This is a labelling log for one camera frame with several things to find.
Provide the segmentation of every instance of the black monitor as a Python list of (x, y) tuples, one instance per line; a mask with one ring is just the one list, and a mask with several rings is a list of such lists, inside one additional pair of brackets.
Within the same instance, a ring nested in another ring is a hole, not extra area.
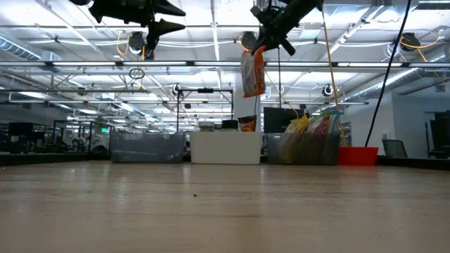
[[(296, 111), (303, 117), (304, 110)], [(297, 119), (297, 115), (290, 108), (264, 108), (264, 133), (284, 133), (293, 119)]]

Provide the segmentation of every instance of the orange bag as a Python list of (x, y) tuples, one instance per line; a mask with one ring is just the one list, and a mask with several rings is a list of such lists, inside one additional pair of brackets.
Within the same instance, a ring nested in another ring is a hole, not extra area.
[(252, 51), (244, 51), (240, 62), (244, 98), (258, 96), (266, 91), (264, 81), (264, 58), (262, 53), (266, 51), (266, 46), (260, 47), (252, 56)]

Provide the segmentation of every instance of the red bucket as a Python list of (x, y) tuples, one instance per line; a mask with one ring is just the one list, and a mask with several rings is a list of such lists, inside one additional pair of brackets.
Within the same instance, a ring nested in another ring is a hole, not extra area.
[(377, 162), (378, 148), (341, 147), (339, 165), (373, 166)]

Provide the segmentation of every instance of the fluorescent light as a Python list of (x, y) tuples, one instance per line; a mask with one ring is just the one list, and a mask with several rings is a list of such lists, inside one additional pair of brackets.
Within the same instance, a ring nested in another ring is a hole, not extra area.
[(368, 105), (368, 102), (342, 102), (340, 105)]
[(43, 62), (37, 61), (22, 61), (22, 62), (0, 62), (0, 66), (45, 66)]
[[(261, 101), (261, 104), (269, 104), (269, 105), (275, 105), (279, 104), (280, 101)], [(305, 104), (305, 105), (325, 105), (325, 102), (309, 102), (309, 101), (288, 101), (291, 105), (299, 105), (299, 104)]]
[(124, 66), (186, 66), (185, 61), (131, 61), (123, 62)]
[(409, 67), (450, 67), (450, 63), (410, 63)]
[(53, 62), (55, 66), (115, 66), (115, 62)]
[(86, 110), (86, 109), (78, 109), (80, 112), (86, 113), (86, 114), (90, 114), (90, 115), (95, 115), (98, 114), (98, 112), (94, 111), (94, 110)]
[(119, 58), (121, 61), (124, 61), (124, 58), (122, 58), (122, 57), (120, 57), (120, 56), (118, 56), (118, 55), (115, 55), (115, 56), (113, 56), (114, 58)]
[[(392, 63), (392, 67), (401, 67), (403, 63)], [(387, 67), (389, 63), (338, 63), (338, 67)]]
[(194, 62), (195, 66), (240, 66), (240, 62), (232, 61), (211, 61), (211, 62)]
[(59, 107), (67, 109), (67, 110), (71, 110), (72, 109), (72, 108), (70, 108), (70, 107), (68, 107), (66, 105), (61, 105), (61, 104), (58, 104), (58, 105), (59, 105)]
[(231, 115), (231, 112), (180, 112), (180, 115), (211, 115), (211, 114), (220, 114), (220, 115)]
[(419, 1), (420, 4), (450, 4), (450, 1), (442, 0), (442, 1)]
[(33, 98), (42, 98), (42, 99), (46, 98), (46, 96), (44, 96), (44, 95), (42, 95), (40, 93), (37, 93), (37, 92), (19, 92), (19, 94), (22, 94), (22, 95), (25, 95), (25, 96), (30, 96), (30, 97), (33, 97)]
[(133, 111), (134, 111), (133, 107), (130, 106), (129, 104), (127, 104), (127, 103), (122, 103), (122, 104), (120, 104), (119, 106), (120, 106), (121, 108), (123, 108), (123, 109), (129, 111), (129, 112), (133, 112)]
[(84, 101), (49, 101), (49, 103), (84, 103)]
[[(278, 67), (278, 63), (268, 62), (267, 67)], [(328, 63), (296, 63), (296, 62), (284, 62), (280, 63), (281, 67), (328, 67)]]
[(42, 100), (10, 100), (8, 103), (45, 103)]

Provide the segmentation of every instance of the black cable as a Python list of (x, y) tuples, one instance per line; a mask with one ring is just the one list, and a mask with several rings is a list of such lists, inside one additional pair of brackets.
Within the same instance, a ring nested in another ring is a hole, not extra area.
[[(400, 42), (400, 39), (401, 39), (401, 35), (403, 34), (403, 30), (405, 28), (406, 20), (408, 19), (408, 14), (409, 14), (410, 7), (411, 7), (411, 0), (408, 0), (408, 4), (406, 5), (406, 10), (405, 10), (405, 16), (404, 16), (404, 19), (403, 19), (403, 23), (401, 24), (401, 27), (400, 27), (399, 36), (397, 36), (397, 40), (395, 41), (393, 52), (395, 52), (397, 50), (397, 47), (399, 45), (399, 42)], [(391, 66), (392, 66), (392, 62), (394, 61), (394, 57), (395, 57), (395, 53), (393, 53), (391, 55), (391, 58), (389, 59), (389, 64), (387, 65), (385, 80), (382, 83), (380, 97), (378, 98), (377, 106), (375, 107), (375, 112), (373, 113), (371, 128), (370, 128), (370, 130), (368, 132), (368, 135), (367, 135), (367, 140), (366, 140), (365, 147), (367, 147), (368, 142), (371, 139), (373, 126), (375, 125), (375, 120), (377, 118), (378, 108), (380, 108), (381, 99), (383, 98), (383, 94), (385, 93), (386, 82), (387, 82), (387, 78), (389, 77), (389, 72), (391, 71)]]
[(281, 60), (280, 60), (280, 47), (278, 47), (278, 94), (280, 96), (280, 108), (281, 108)]

